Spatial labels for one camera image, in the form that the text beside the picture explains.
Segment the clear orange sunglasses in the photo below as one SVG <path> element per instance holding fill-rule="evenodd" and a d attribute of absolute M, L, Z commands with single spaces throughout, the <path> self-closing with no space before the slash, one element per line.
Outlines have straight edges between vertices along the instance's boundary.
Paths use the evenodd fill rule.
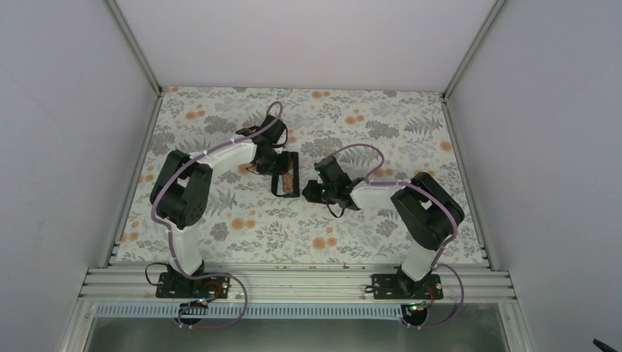
<path fill-rule="evenodd" d="M 282 191 L 285 194 L 292 194 L 294 189 L 294 164 L 290 163 L 288 171 L 282 176 Z"/>

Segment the black glasses case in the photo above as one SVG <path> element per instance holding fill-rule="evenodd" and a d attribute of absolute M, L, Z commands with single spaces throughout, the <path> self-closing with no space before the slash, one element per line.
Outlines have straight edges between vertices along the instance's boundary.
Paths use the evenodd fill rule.
<path fill-rule="evenodd" d="M 283 175 L 273 175 L 271 178 L 271 193 L 275 197 L 299 198 L 299 154 L 289 152 L 288 169 Z"/>

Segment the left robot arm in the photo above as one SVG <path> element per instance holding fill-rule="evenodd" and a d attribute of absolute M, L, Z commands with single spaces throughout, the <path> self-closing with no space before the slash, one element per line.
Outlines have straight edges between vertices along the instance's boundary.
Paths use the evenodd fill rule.
<path fill-rule="evenodd" d="M 191 155 L 174 150 L 167 156 L 150 194 L 151 218 L 167 230 L 169 269 L 184 296 L 196 296 L 204 287 L 198 223 L 207 209 L 212 179 L 240 165 L 258 175 L 286 175 L 293 163 L 293 154 L 283 149 L 287 142 L 285 123 L 267 115 L 261 125 L 242 128 L 207 151 Z"/>

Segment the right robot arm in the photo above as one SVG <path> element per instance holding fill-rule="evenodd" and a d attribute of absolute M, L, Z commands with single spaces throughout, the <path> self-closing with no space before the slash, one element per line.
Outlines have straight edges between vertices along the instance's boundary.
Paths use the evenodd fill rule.
<path fill-rule="evenodd" d="M 463 208 L 427 172 L 411 180 L 372 181 L 350 178 L 334 156 L 315 164 L 317 180 L 302 191 L 311 203 L 345 210 L 393 210 L 404 223 L 413 243 L 399 265 L 399 293 L 416 298 L 425 289 L 425 279 L 437 264 L 446 245 L 455 239 L 465 219 Z"/>

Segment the floral table mat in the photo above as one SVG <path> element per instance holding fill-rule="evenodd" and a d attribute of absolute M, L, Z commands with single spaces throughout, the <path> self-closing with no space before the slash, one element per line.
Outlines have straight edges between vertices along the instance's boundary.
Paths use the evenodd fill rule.
<path fill-rule="evenodd" d="M 287 148 L 299 154 L 300 183 L 336 152 L 351 177 L 431 175 L 464 209 L 469 205 L 437 92 L 167 87 L 139 176 L 117 260 L 163 262 L 165 229 L 150 218 L 150 192 L 168 153 L 203 151 L 237 129 L 260 124 L 279 100 Z M 394 211 L 342 212 L 305 199 L 275 197 L 268 177 L 247 165 L 216 177 L 200 219 L 209 263 L 397 264 L 411 236 Z"/>

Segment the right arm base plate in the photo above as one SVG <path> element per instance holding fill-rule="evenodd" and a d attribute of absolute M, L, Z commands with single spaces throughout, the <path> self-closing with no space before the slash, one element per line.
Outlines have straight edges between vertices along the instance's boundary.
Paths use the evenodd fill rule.
<path fill-rule="evenodd" d="M 444 293 L 440 276 L 428 274 L 420 281 L 397 274 L 374 274 L 371 284 L 364 289 L 375 300 L 425 300 L 443 299 Z"/>

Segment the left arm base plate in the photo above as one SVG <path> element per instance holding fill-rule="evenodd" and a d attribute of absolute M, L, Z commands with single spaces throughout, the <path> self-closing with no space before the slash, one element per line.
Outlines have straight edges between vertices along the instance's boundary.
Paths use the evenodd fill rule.
<path fill-rule="evenodd" d="M 191 280 L 177 271 L 163 272 L 158 279 L 156 298 L 227 298 L 231 279 L 221 276 L 209 276 L 206 279 Z"/>

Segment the aluminium rail base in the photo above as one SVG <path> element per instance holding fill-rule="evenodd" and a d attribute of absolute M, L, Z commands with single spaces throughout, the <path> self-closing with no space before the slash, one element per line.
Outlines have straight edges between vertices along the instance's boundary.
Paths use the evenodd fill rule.
<path fill-rule="evenodd" d="M 366 291 L 391 265 L 225 265 L 232 279 L 198 296 L 156 294 L 159 265 L 91 268 L 62 351 L 531 351 L 510 274 L 438 270 L 421 328 L 403 324 L 413 298 Z"/>

